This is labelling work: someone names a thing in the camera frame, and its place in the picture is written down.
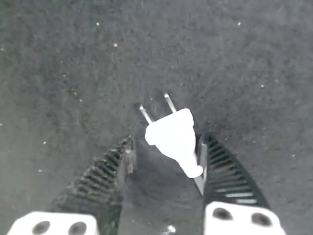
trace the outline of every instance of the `plug prong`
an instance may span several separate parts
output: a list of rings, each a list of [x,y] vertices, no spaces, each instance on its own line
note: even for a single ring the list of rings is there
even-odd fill
[[[140,109],[142,115],[143,115],[143,116],[145,117],[145,119],[147,120],[147,122],[148,122],[149,124],[151,124],[153,121],[152,121],[152,119],[150,118],[150,116],[147,114],[147,111],[146,111],[146,109],[142,106],[142,104],[139,106],[139,109]]]
[[[168,103],[168,106],[170,106],[170,109],[172,110],[172,112],[173,113],[177,112],[170,96],[167,93],[164,94],[164,98],[166,99],[166,102]]]

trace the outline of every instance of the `electrical plug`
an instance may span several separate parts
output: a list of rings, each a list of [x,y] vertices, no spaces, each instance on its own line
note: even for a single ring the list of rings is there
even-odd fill
[[[163,155],[176,160],[187,177],[199,177],[203,168],[197,164],[193,116],[189,109],[177,111],[168,94],[164,97],[173,113],[157,121],[153,121],[140,105],[139,109],[149,124],[145,139],[149,145],[155,145]]]

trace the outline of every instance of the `white speck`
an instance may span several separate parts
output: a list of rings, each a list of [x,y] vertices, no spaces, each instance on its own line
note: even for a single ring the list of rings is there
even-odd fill
[[[175,227],[174,227],[173,225],[167,226],[167,230],[168,230],[169,232],[171,232],[171,233],[175,233],[175,232],[176,232],[176,229],[175,229]]]

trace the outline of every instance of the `black rubber pad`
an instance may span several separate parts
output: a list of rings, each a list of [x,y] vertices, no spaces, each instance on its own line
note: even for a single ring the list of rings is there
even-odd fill
[[[196,150],[202,161],[206,159],[205,204],[220,201],[269,208],[250,174],[212,134],[202,135]]]
[[[134,141],[125,138],[72,182],[48,211],[91,214],[101,234],[117,234],[123,189],[127,174],[134,170],[134,159]]]

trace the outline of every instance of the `mounting hole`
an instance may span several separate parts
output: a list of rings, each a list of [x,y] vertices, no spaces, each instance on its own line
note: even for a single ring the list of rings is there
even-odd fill
[[[252,222],[257,225],[269,227],[272,226],[272,222],[270,218],[268,218],[266,215],[261,213],[254,213],[251,216]]]
[[[84,222],[72,224],[68,230],[68,235],[84,235],[87,230],[87,225]]]
[[[224,208],[216,208],[213,211],[213,217],[222,219],[222,220],[232,220],[233,217],[231,216],[231,213],[228,210],[225,210]]]
[[[32,233],[34,235],[41,235],[44,234],[45,232],[48,231],[50,227],[50,222],[49,221],[42,221],[38,224],[35,225],[35,227],[33,228]]]

